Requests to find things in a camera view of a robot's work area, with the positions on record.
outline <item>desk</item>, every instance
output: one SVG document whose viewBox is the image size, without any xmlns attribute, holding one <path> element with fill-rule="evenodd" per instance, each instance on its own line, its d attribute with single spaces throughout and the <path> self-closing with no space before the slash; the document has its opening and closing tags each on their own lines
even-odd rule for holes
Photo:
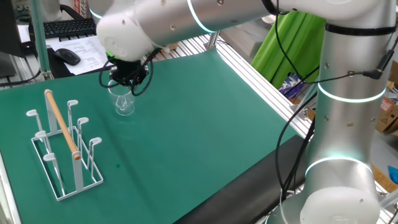
<svg viewBox="0 0 398 224">
<path fill-rule="evenodd" d="M 127 118 L 116 114 L 98 74 L 0 92 L 0 123 L 18 132 L 0 135 L 0 146 L 24 223 L 172 223 L 274 150 L 285 121 L 215 50 L 157 62 L 154 71 Z M 35 119 L 25 116 L 37 109 L 48 129 L 46 88 L 63 112 L 67 100 L 79 100 L 74 117 L 90 119 L 85 138 L 103 138 L 96 163 L 104 183 L 62 202 L 30 144 Z M 295 133 L 289 128 L 285 139 Z"/>
<path fill-rule="evenodd" d="M 209 35 L 205 35 L 202 37 L 184 40 L 180 43 L 180 47 L 177 50 L 172 51 L 170 54 L 158 54 L 157 60 L 184 57 L 186 55 L 194 55 L 200 52 L 204 52 L 205 48 L 203 44 L 205 42 L 208 42 L 208 38 Z M 292 112 L 289 108 L 290 103 L 283 96 L 281 96 L 277 92 L 277 90 L 272 87 L 271 84 L 265 81 L 265 79 L 263 79 L 263 77 L 260 76 L 231 47 L 225 44 L 219 44 L 217 45 L 217 51 L 219 52 L 221 58 L 282 118 L 287 119 L 292 115 Z M 21 72 L 30 75 L 29 77 L 31 77 L 32 73 L 35 72 L 34 68 L 38 68 L 37 59 L 33 55 L 27 57 L 27 60 L 24 60 L 23 58 L 18 58 L 18 60 L 20 60 L 18 63 Z M 0 82 L 7 82 L 7 80 L 0 79 Z M 308 130 L 309 122 L 303 121 L 301 119 L 295 119 L 292 126 L 296 129 L 298 133 L 300 133 L 300 135 L 303 135 L 303 133 Z M 386 223 L 390 216 L 390 213 L 382 211 L 381 219 L 378 223 Z"/>
</svg>

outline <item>green work surface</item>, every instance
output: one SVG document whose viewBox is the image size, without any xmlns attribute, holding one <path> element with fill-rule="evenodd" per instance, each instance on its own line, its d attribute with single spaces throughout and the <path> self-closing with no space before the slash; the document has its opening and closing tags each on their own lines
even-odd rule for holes
<svg viewBox="0 0 398 224">
<path fill-rule="evenodd" d="M 65 120 L 67 101 L 79 101 L 73 119 L 90 119 L 86 141 L 103 139 L 95 162 L 104 182 L 61 202 L 30 141 L 36 119 L 25 115 L 37 109 L 49 132 L 47 88 Z M 285 121 L 212 50 L 155 63 L 153 81 L 128 117 L 116 113 L 92 74 L 0 91 L 0 124 L 0 149 L 24 223 L 162 224 L 273 151 Z M 284 140 L 295 133 L 289 128 Z M 59 163 L 72 167 L 65 140 L 52 149 Z"/>
</svg>

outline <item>black cable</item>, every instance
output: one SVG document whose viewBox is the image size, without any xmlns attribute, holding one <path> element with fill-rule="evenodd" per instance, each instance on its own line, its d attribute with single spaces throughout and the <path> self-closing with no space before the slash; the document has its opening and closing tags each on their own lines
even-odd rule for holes
<svg viewBox="0 0 398 224">
<path fill-rule="evenodd" d="M 297 170 L 296 172 L 294 172 L 294 179 L 293 179 L 293 190 L 294 190 L 294 194 L 296 194 L 296 174 L 297 174 Z"/>
<path fill-rule="evenodd" d="M 25 84 L 25 83 L 29 83 L 33 79 L 37 78 L 41 73 L 42 72 L 39 69 L 39 71 L 36 73 L 36 75 L 34 75 L 32 78 L 28 78 L 26 80 L 22 80 L 22 81 L 18 81 L 18 82 L 0 83 L 0 87 L 7 87 L 7 86 L 13 86 L 13 85 L 22 85 L 22 84 Z"/>
<path fill-rule="evenodd" d="M 306 75 L 303 79 L 299 81 L 298 84 L 294 85 L 293 88 L 289 89 L 286 93 L 284 93 L 284 96 L 287 96 L 289 93 L 291 93 L 293 90 L 295 90 L 297 87 L 300 86 L 301 83 L 305 82 L 308 78 L 310 78 L 316 71 L 318 71 L 319 66 L 316 67 L 314 70 L 312 70 L 308 75 Z"/>
<path fill-rule="evenodd" d="M 147 85 L 139 93 L 135 93 L 134 92 L 134 88 L 133 88 L 133 86 L 134 86 L 134 81 L 133 81 L 132 84 L 131 84 L 131 86 L 132 86 L 132 88 L 131 88 L 132 95 L 133 96 L 139 96 L 139 95 L 143 94 L 148 89 L 148 87 L 149 87 L 149 85 L 150 85 L 150 83 L 152 81 L 152 77 L 153 76 L 154 76 L 154 63 L 153 63 L 152 60 L 150 60 L 150 75 L 149 75 L 149 80 L 148 80 Z"/>
<path fill-rule="evenodd" d="M 223 44 L 226 44 L 226 45 L 228 45 L 228 46 L 232 47 L 232 46 L 231 46 L 231 44 L 227 43 L 226 41 L 223 41 L 223 40 L 217 40 L 217 42 L 220 42 L 220 43 L 223 43 Z"/>
<path fill-rule="evenodd" d="M 284 128 L 282 129 L 282 132 L 279 135 L 279 139 L 276 145 L 276 149 L 275 149 L 275 168 L 276 168 L 276 174 L 277 174 L 277 178 L 280 184 L 280 187 L 283 189 L 284 188 L 284 183 L 280 174 L 280 169 L 279 169 L 279 148 L 280 148 L 280 143 L 282 142 L 282 138 L 284 136 L 284 133 L 286 131 L 286 129 L 289 127 L 289 124 L 293 121 L 293 119 L 301 112 L 302 109 L 304 109 L 306 107 L 307 104 L 309 104 L 311 102 L 311 100 L 313 100 L 315 97 L 317 96 L 317 93 L 315 93 L 314 95 L 312 95 L 305 103 L 303 103 L 303 105 L 301 105 L 301 107 L 299 107 L 297 109 L 297 111 L 292 115 L 292 117 L 286 122 Z"/>
<path fill-rule="evenodd" d="M 341 79 L 341 78 L 346 78 L 346 77 L 351 77 L 351 76 L 353 76 L 353 75 L 362 75 L 363 74 L 363 72 L 354 72 L 354 73 L 349 73 L 349 74 L 347 74 L 347 75 L 343 75 L 343 76 L 341 76 L 341 77 L 336 77 L 336 78 L 328 78 L 328 79 L 325 79 L 325 80 L 320 80 L 320 81 L 316 81 L 316 82 L 306 82 L 307 84 L 316 84 L 316 83 L 323 83 L 323 82 L 328 82 L 328 81 L 332 81 L 332 80 L 339 80 L 339 79 Z"/>
<path fill-rule="evenodd" d="M 101 86 L 104 87 L 104 88 L 113 88 L 113 87 L 118 86 L 119 84 L 118 84 L 118 83 L 115 83 L 115 84 L 113 84 L 113 85 L 108 86 L 108 85 L 104 85 L 104 83 L 102 82 L 102 74 L 103 74 L 103 72 L 105 71 L 105 68 L 106 68 L 106 66 L 108 65 L 108 63 L 109 63 L 109 60 L 106 61 L 106 63 L 105 63 L 104 66 L 102 67 L 101 71 L 99 72 L 99 85 L 101 85 Z"/>
<path fill-rule="evenodd" d="M 284 188 L 282 189 L 282 200 L 286 199 L 287 191 L 290 187 L 290 184 L 292 183 L 295 173 L 297 173 L 297 169 L 299 168 L 301 158 L 303 157 L 304 152 L 310 142 L 310 139 L 314 134 L 314 130 L 315 130 L 315 120 L 312 121 L 312 124 L 311 124 L 310 128 L 308 129 L 308 133 L 300 147 L 300 150 L 298 151 L 298 154 L 297 154 L 296 160 L 293 164 L 293 167 L 290 170 L 289 176 L 287 177 L 287 179 L 284 183 Z"/>
<path fill-rule="evenodd" d="M 279 48 L 280 48 L 280 50 L 282 51 L 282 53 L 283 53 L 284 57 L 286 58 L 286 60 L 290 63 L 290 65 L 292 66 L 292 68 L 293 68 L 294 71 L 296 72 L 296 74 L 297 74 L 298 76 L 301 77 L 301 75 L 299 74 L 299 71 L 297 71 L 297 69 L 296 69 L 296 67 L 294 66 L 293 62 L 292 62 L 292 61 L 290 60 L 290 58 L 287 56 L 287 53 L 285 52 L 285 50 L 284 50 L 284 48 L 283 48 L 283 46 L 282 46 L 282 43 L 280 42 L 280 39 L 279 39 L 279 34 L 278 34 L 278 17 L 279 17 L 279 15 L 280 15 L 280 12 L 279 12 L 279 0 L 276 0 L 276 11 L 277 11 L 277 14 L 275 15 L 275 16 L 276 16 L 276 20 L 275 20 L 275 34 L 276 34 L 276 40 L 278 41 L 278 44 L 279 44 Z"/>
</svg>

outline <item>wooden stick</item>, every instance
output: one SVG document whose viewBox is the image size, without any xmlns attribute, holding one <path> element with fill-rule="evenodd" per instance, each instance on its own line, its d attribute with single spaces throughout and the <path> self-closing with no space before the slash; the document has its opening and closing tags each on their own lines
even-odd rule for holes
<svg viewBox="0 0 398 224">
<path fill-rule="evenodd" d="M 70 151 L 73 153 L 78 152 L 75 142 L 73 141 L 72 137 L 70 136 L 69 130 L 67 128 L 67 124 L 65 124 L 65 121 L 63 120 L 63 117 L 61 115 L 61 112 L 57 106 L 57 103 L 55 102 L 55 99 L 52 95 L 52 92 L 50 90 L 45 90 L 45 96 L 47 97 L 50 106 L 52 108 L 52 110 L 54 111 L 55 117 L 57 118 L 58 124 L 61 127 L 62 133 L 65 136 L 65 140 L 67 140 L 68 146 Z M 74 159 L 79 160 L 80 159 L 80 155 L 75 154 Z"/>
</svg>

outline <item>robotic arm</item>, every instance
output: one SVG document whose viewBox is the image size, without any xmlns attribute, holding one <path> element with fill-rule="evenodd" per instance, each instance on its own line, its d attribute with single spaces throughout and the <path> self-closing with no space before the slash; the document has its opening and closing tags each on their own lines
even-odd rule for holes
<svg viewBox="0 0 398 224">
<path fill-rule="evenodd" d="M 145 0 L 107 14 L 97 26 L 119 61 L 139 59 L 179 40 L 275 13 L 276 0 Z M 375 224 L 379 217 L 370 146 L 391 65 L 395 0 L 279 0 L 286 11 L 326 19 L 314 137 L 305 190 L 285 200 L 267 224 Z"/>
</svg>

